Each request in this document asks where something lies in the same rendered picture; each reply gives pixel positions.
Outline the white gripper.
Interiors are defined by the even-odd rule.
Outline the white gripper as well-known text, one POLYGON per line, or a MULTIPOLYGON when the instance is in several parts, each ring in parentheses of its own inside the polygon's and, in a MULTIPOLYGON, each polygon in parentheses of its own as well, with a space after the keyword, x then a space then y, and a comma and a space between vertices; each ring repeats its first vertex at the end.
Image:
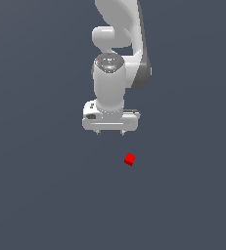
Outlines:
POLYGON ((97 135, 101 131, 117 130, 124 136, 125 132, 135 131, 141 113, 137 109, 125 109, 121 117, 116 112, 105 113, 96 107, 96 101, 89 101, 83 108, 82 126, 85 130, 92 130, 97 135))

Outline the small red cube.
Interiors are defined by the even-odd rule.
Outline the small red cube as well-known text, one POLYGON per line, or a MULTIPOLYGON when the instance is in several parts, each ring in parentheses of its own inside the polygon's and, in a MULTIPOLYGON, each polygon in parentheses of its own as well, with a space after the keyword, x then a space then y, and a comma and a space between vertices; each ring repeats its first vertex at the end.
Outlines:
POLYGON ((124 158, 124 163, 129 165, 129 166, 132 166, 135 158, 136 158, 136 156, 134 154, 128 152, 124 158))

